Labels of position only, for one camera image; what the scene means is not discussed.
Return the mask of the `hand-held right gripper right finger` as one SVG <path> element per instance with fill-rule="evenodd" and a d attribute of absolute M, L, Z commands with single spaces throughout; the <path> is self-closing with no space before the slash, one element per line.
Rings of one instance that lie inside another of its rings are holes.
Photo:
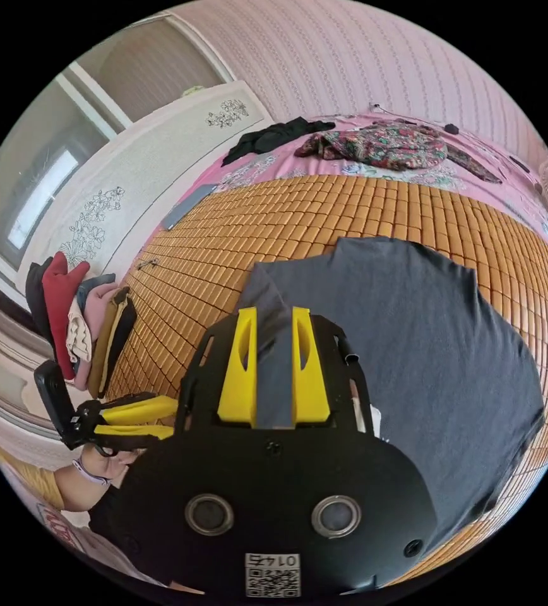
<path fill-rule="evenodd" d="M 326 422 L 328 399 L 310 311 L 292 308 L 292 420 Z"/>

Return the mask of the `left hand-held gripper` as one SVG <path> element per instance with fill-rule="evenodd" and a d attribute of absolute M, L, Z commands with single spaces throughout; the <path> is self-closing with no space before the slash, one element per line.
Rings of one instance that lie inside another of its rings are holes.
<path fill-rule="evenodd" d="M 105 403 L 88 400 L 64 421 L 63 443 L 70 450 L 90 444 L 104 456 L 146 448 L 151 438 L 167 439 L 175 430 L 168 425 L 142 424 L 174 417 L 177 408 L 176 399 L 150 392 L 130 394 Z"/>

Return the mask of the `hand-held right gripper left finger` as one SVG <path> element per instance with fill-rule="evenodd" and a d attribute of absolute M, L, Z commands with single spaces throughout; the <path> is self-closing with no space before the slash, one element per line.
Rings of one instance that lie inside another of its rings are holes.
<path fill-rule="evenodd" d="M 257 308 L 239 309 L 217 408 L 219 420 L 255 425 L 257 416 Z"/>

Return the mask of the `person's left hand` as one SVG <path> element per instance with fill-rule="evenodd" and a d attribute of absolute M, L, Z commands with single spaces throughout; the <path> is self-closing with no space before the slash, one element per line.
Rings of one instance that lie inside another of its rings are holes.
<path fill-rule="evenodd" d="M 139 457 L 140 451 L 121 451 L 114 456 L 104 456 L 92 445 L 86 445 L 80 456 L 83 468 L 92 476 L 109 480 L 120 488 L 129 467 Z"/>

